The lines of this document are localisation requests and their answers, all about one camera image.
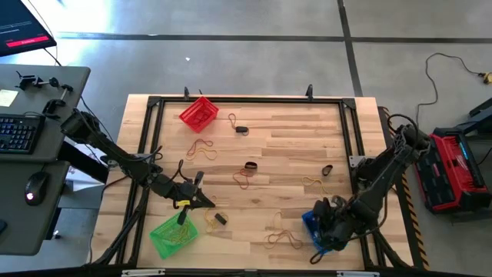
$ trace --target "keyboard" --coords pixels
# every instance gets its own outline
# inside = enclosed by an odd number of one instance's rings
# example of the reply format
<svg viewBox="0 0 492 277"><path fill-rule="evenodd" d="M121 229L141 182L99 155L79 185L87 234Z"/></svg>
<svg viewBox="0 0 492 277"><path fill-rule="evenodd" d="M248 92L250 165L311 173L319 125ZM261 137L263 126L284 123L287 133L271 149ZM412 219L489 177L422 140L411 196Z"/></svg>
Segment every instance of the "keyboard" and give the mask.
<svg viewBox="0 0 492 277"><path fill-rule="evenodd" d="M44 125L41 115L0 114L0 154L32 154Z"/></svg>

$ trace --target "red basket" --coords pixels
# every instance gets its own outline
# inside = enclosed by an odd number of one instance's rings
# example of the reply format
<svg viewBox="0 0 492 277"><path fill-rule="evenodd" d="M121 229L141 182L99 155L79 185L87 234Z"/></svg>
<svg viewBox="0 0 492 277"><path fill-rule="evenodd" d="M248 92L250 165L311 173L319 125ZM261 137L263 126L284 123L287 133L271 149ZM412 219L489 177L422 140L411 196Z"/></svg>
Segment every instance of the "red basket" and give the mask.
<svg viewBox="0 0 492 277"><path fill-rule="evenodd" d="M179 115L179 118L186 123L191 130L201 132L208 123L217 117L217 114L218 108L202 96L182 112Z"/></svg>

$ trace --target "gray floor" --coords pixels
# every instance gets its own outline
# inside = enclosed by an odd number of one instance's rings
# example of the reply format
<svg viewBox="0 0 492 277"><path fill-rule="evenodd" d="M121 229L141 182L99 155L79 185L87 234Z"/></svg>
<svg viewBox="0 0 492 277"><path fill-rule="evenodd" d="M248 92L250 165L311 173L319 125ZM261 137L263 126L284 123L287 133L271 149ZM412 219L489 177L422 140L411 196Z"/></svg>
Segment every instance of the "gray floor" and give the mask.
<svg viewBox="0 0 492 277"><path fill-rule="evenodd" d="M54 32L175 35L341 36L336 0L32 0ZM351 34L359 37L491 38L489 0L345 0ZM130 93L354 95L343 42L211 42L58 40L63 65L92 69L85 99L115 137ZM415 116L434 99L424 61L434 52L459 55L475 71L492 71L492 44L354 43L364 96L392 112ZM44 51L0 58L0 63L50 65ZM492 96L492 86L456 61L432 58L439 102L421 109L425 132L462 122ZM474 144L481 159L487 147ZM482 165L490 168L492 159ZM431 215L408 172L433 270L490 275L492 221L451 225ZM81 265L96 212L65 210L62 240L45 242L34 257L0 257L0 272Z"/></svg>

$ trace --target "monitor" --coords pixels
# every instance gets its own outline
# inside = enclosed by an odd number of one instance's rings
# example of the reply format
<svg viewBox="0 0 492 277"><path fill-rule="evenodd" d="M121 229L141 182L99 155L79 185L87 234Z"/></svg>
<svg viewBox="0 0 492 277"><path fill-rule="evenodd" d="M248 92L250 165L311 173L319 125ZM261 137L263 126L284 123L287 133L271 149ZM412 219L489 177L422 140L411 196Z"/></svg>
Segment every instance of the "monitor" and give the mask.
<svg viewBox="0 0 492 277"><path fill-rule="evenodd" d="M0 0L0 57L56 46L21 0Z"/></svg>

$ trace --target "wooden tabletop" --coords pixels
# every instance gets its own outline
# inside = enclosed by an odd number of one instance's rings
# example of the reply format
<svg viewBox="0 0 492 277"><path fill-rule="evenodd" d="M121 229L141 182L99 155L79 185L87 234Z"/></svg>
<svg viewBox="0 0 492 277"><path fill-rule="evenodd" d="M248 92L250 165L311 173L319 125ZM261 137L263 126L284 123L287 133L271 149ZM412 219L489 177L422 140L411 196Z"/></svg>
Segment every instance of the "wooden tabletop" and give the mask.
<svg viewBox="0 0 492 277"><path fill-rule="evenodd" d="M127 152L137 152L141 128L149 95L129 95L123 116L118 145ZM376 156L385 150L383 133L375 98L356 98L362 139L367 156ZM189 129L179 115L187 103L166 103L159 145L163 145L163 159L156 163L164 174L174 174L180 159L184 159L183 173L194 178L197 171L205 173L203 192L215 199L217 212L228 215L227 225L219 225L207 233L204 209L189 212L199 236L170 258L161 259L152 245L149 233L175 215L171 201L150 194L145 226L142 234L138 267L212 268L212 269L363 269L359 241L348 243L345 250L327 254L316 265L309 258L316 252L303 226L301 215L321 199L320 186L304 186L305 176L322 179L331 198L351 196L347 160L338 107L309 104L254 104L218 103L217 118L200 134ZM237 116L236 125L247 126L248 136L237 134L228 119ZM151 144L155 114L151 120L146 152ZM351 117L347 114L354 153L357 153ZM217 151L217 158L209 160L200 152L188 161L186 152L196 139L212 140L206 147ZM256 162L258 171L249 178L250 186L241 189L232 175L246 162ZM333 165L328 177L321 169ZM108 182L122 177L118 170L110 172ZM237 179L245 185L245 178ZM107 189L102 200L95 227L92 249L97 259L121 229L128 197L128 179ZM280 216L274 221L277 213ZM265 236L282 227L302 241L300 249L292 248L283 238L273 249L267 249ZM382 233L400 257L412 264L410 249L395 193L388 197L388 217ZM131 251L133 233L129 235L126 256ZM376 259L372 238L369 246L373 261Z"/></svg>

